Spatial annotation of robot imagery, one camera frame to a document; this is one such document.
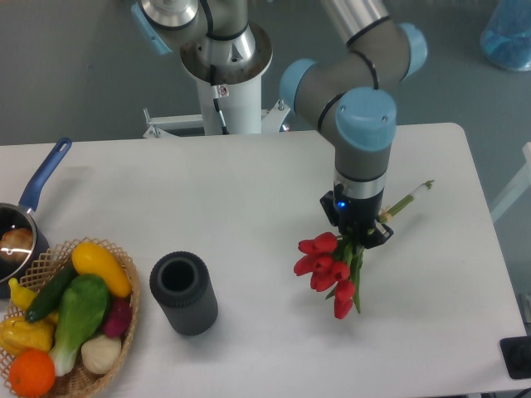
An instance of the blue container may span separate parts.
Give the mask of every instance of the blue container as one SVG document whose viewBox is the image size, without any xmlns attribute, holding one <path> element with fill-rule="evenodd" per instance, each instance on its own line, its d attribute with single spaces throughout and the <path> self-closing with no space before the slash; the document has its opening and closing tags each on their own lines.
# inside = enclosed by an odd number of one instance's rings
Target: blue container
<svg viewBox="0 0 531 398">
<path fill-rule="evenodd" d="M 531 0 L 500 0 L 481 35 L 489 60 L 509 70 L 531 70 Z"/>
</svg>

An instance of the yellow squash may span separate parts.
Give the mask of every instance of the yellow squash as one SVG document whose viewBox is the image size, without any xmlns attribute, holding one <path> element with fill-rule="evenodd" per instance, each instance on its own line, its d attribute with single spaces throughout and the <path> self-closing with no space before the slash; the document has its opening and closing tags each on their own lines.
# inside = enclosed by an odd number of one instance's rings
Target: yellow squash
<svg viewBox="0 0 531 398">
<path fill-rule="evenodd" d="M 22 311 L 26 311 L 33 299 L 37 296 L 37 293 L 21 286 L 15 278 L 9 279 L 8 283 L 9 289 L 11 290 L 11 301 L 13 301 L 13 304 L 19 307 Z M 46 319 L 54 325 L 57 325 L 57 322 L 59 322 L 59 314 L 57 311 L 54 311 L 50 313 Z"/>
<path fill-rule="evenodd" d="M 72 251 L 72 263 L 79 275 L 95 274 L 101 277 L 114 296 L 125 299 L 131 293 L 127 274 L 106 248 L 93 242 L 81 242 Z"/>
</svg>

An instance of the cucumber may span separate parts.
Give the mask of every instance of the cucumber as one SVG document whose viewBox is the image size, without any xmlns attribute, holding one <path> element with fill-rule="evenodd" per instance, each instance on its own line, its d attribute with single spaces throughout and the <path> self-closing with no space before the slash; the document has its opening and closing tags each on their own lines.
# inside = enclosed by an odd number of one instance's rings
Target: cucumber
<svg viewBox="0 0 531 398">
<path fill-rule="evenodd" d="M 26 322 L 40 321 L 57 309 L 66 288 L 77 276 L 78 274 L 72 263 L 67 264 L 65 268 L 55 274 L 27 308 L 25 314 Z"/>
</svg>

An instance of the blue handle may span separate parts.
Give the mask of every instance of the blue handle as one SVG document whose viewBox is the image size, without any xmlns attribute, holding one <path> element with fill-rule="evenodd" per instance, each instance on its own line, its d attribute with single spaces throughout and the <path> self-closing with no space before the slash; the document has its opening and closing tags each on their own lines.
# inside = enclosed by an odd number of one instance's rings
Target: blue handle
<svg viewBox="0 0 531 398">
<path fill-rule="evenodd" d="M 57 141 L 56 146 L 53 147 L 46 159 L 44 159 L 44 162 L 42 162 L 41 166 L 33 174 L 30 182 L 26 185 L 26 189 L 24 189 L 20 201 L 18 201 L 20 205 L 33 211 L 37 209 L 42 187 L 44 187 L 45 182 L 65 157 L 71 146 L 72 141 L 69 138 L 61 138 Z"/>
</svg>

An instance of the yellow bell pepper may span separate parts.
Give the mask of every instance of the yellow bell pepper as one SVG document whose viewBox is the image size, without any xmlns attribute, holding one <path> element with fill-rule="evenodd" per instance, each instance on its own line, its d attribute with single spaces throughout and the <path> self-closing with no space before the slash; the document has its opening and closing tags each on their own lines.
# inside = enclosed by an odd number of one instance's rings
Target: yellow bell pepper
<svg viewBox="0 0 531 398">
<path fill-rule="evenodd" d="M 43 320 L 28 323 L 24 317 L 11 317 L 0 323 L 0 347 L 17 357 L 30 348 L 49 352 L 54 327 Z"/>
</svg>

